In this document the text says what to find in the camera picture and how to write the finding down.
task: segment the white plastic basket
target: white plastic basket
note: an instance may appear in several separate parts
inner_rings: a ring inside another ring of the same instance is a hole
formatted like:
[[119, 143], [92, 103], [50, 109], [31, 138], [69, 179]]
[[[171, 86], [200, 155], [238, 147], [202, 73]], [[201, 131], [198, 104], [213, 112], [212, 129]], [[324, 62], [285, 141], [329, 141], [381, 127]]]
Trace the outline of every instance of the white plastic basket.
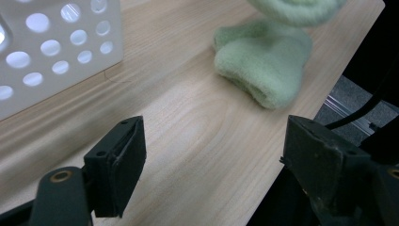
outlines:
[[119, 0], [0, 2], [0, 121], [123, 58]]

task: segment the plush toy leg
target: plush toy leg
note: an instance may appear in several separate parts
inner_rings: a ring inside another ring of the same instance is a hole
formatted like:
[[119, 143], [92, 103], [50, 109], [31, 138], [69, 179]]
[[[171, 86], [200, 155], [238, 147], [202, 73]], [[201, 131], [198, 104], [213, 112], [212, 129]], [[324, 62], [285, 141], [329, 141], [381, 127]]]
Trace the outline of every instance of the plush toy leg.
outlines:
[[219, 27], [214, 34], [214, 48], [219, 51], [227, 43], [242, 38], [260, 38], [264, 36], [295, 35], [298, 29], [267, 19], [259, 19], [236, 26]]
[[311, 52], [311, 39], [305, 32], [296, 29], [285, 36], [265, 35], [226, 42], [215, 56], [218, 73], [266, 108], [285, 107], [292, 102]]
[[328, 21], [346, 0], [248, 0], [265, 16], [292, 26], [316, 26]]

